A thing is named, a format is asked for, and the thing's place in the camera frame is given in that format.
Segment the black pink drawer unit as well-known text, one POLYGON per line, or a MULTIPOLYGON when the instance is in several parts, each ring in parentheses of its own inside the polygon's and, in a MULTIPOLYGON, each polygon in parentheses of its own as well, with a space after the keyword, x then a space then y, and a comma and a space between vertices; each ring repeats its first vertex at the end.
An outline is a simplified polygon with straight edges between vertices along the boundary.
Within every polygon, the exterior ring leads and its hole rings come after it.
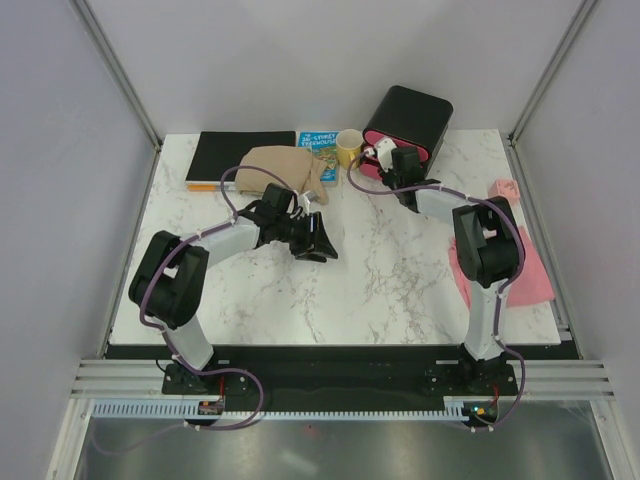
POLYGON ((365 147, 384 137, 398 147, 416 147, 421 166, 428 173, 443 143, 453 105, 445 99, 394 85, 363 130, 365 147))

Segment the beige t shirt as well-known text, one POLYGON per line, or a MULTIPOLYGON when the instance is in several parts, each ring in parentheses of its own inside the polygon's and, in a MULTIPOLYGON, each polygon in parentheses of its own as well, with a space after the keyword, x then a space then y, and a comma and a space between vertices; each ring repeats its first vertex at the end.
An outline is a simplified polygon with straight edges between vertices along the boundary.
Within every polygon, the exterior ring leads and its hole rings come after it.
POLYGON ((307 191, 317 195, 321 205, 329 203, 329 197, 321 182, 327 163, 316 158, 309 150, 289 146, 261 146, 251 149, 242 159, 241 166, 259 167, 278 177, 278 180, 261 171, 240 169, 235 175, 239 192, 263 193, 269 183, 287 185, 298 193, 307 191))

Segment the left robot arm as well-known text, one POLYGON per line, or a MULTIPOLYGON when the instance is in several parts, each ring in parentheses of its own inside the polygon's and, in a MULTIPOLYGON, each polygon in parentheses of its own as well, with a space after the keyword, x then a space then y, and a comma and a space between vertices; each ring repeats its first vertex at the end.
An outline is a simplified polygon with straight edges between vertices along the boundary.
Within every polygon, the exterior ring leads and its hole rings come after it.
POLYGON ((219 382, 214 348, 197 318, 209 268, 272 242, 286 244, 297 260, 325 263, 338 253, 322 214, 306 211, 294 191, 275 183, 226 222, 182 238, 166 230, 151 238, 129 286, 139 321, 163 336, 185 368, 185 382, 208 393, 219 382))

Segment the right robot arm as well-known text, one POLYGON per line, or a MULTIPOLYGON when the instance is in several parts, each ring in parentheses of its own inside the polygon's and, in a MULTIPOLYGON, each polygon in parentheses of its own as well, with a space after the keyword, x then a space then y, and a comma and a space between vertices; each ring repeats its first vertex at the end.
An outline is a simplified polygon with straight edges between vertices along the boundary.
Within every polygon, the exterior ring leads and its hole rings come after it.
POLYGON ((458 368, 457 377, 465 391, 481 393, 494 381, 488 362, 504 352, 500 317, 510 284, 526 258, 509 201, 502 196, 477 199, 426 179, 415 147, 398 147, 386 140, 376 154, 383 184, 402 205, 453 227, 458 265, 471 286, 463 346, 472 360, 458 368))

